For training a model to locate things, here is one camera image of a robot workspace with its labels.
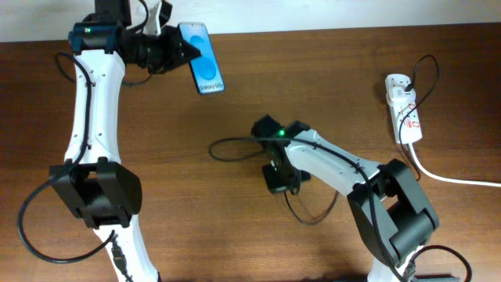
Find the blue Samsung Galaxy smartphone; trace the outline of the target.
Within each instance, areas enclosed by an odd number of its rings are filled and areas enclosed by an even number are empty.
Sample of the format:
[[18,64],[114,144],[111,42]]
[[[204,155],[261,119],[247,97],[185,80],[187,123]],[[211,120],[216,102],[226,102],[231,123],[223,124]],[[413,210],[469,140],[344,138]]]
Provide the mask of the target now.
[[205,96],[224,92],[225,82],[206,25],[186,22],[178,27],[183,39],[200,51],[200,56],[189,62],[198,93]]

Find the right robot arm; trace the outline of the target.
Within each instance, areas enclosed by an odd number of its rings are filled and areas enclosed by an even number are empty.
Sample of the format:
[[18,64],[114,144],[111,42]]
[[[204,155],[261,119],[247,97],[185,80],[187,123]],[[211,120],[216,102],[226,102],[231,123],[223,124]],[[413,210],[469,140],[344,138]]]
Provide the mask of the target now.
[[271,193],[298,193],[315,176],[348,199],[364,245],[373,255],[369,281],[408,281],[407,269],[438,228],[436,211],[410,168],[350,154],[326,141],[308,125],[283,127],[271,116],[250,131],[269,156],[262,171]]

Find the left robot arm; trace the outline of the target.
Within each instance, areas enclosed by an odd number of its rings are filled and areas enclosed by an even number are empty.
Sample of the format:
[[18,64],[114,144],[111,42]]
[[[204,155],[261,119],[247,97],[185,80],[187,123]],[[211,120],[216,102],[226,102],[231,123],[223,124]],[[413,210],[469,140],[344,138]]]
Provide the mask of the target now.
[[52,187],[72,215],[105,244],[120,281],[159,281],[139,226],[142,185],[126,169],[117,145],[119,95],[125,69],[136,64],[163,74],[200,56],[167,24],[172,6],[159,1],[132,26],[128,1],[97,1],[95,11],[69,33],[76,103],[69,146]]

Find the white USB charger adapter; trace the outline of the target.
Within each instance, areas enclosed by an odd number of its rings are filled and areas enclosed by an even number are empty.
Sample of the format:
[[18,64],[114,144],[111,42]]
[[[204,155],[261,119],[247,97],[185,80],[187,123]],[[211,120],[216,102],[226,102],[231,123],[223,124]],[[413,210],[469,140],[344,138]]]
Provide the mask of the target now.
[[393,87],[387,90],[386,99],[388,105],[392,107],[397,104],[408,104],[416,100],[416,92],[413,89],[407,92],[403,87]]

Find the white power strip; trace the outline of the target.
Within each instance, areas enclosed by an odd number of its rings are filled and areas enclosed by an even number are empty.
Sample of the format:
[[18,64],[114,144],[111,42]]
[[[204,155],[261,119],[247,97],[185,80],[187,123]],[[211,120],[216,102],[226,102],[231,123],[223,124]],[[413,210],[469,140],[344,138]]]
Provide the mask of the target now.
[[[390,88],[403,87],[405,89],[409,84],[410,78],[408,76],[404,74],[389,74],[385,78],[386,95],[387,90]],[[418,113],[414,110],[415,107],[416,101],[408,104],[397,104],[393,107],[389,106],[397,144],[415,143],[423,137]]]

